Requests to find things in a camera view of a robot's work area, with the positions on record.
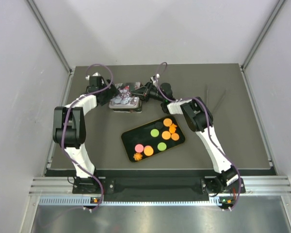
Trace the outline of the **dark green cookie tin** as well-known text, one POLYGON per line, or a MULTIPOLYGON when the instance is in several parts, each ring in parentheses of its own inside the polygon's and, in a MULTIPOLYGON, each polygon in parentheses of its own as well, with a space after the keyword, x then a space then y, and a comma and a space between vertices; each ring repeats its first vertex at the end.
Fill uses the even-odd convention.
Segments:
POLYGON ((127 108, 127 109, 112 109, 116 113, 141 113, 142 112, 142 107, 138 108, 127 108))

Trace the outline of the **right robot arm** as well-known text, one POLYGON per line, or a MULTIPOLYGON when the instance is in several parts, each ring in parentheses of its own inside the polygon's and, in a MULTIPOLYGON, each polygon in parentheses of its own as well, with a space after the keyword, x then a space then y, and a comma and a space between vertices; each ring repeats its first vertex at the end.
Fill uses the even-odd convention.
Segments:
POLYGON ((236 196, 241 193, 241 176, 239 170, 227 158, 216 136, 213 116, 200 97, 175 99, 169 83, 158 85, 149 81, 131 92, 142 101, 149 99, 161 102, 161 108, 170 115, 182 115, 190 130, 201 139, 212 161, 213 169, 218 174, 215 178, 218 190, 215 194, 228 192, 237 184, 236 196))

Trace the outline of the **metal tongs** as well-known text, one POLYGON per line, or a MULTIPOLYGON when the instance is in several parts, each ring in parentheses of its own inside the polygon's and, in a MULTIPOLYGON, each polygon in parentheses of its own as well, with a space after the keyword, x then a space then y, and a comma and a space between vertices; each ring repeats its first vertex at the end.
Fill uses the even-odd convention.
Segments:
MULTIPOLYGON (((204 100, 205 100, 205 104, 208 108, 209 107, 209 90, 210 88, 208 87, 208 85, 205 85, 205 95, 204 95, 204 100)), ((225 89, 222 93, 222 95, 220 96, 219 100, 217 101, 216 105, 213 107, 213 109, 211 110, 212 114, 215 115, 216 112, 218 111, 218 109, 220 108, 221 104, 223 103, 225 96, 227 93, 227 89, 225 89)))

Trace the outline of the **gold tin lid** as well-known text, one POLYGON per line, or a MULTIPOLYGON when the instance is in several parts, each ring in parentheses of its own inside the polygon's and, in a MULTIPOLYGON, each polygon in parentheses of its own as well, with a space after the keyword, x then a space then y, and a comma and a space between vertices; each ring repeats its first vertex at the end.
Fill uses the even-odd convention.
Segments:
POLYGON ((141 87, 141 82, 130 83, 116 83, 115 87, 118 89, 119 94, 110 100, 110 109, 127 109, 142 107, 142 101, 139 97, 131 94, 131 91, 141 87))

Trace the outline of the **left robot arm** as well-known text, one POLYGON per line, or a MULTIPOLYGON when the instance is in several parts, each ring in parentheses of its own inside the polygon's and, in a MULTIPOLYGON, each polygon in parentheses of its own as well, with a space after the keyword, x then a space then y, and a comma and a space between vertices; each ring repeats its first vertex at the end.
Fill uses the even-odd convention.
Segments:
POLYGON ((118 94, 112 80, 105 80, 98 72, 87 75, 89 85, 84 94, 66 106, 54 109, 53 141, 60 145, 64 155, 75 167, 74 185, 89 193, 103 191, 101 181, 95 176, 95 166, 85 147, 85 115, 103 106, 118 94))

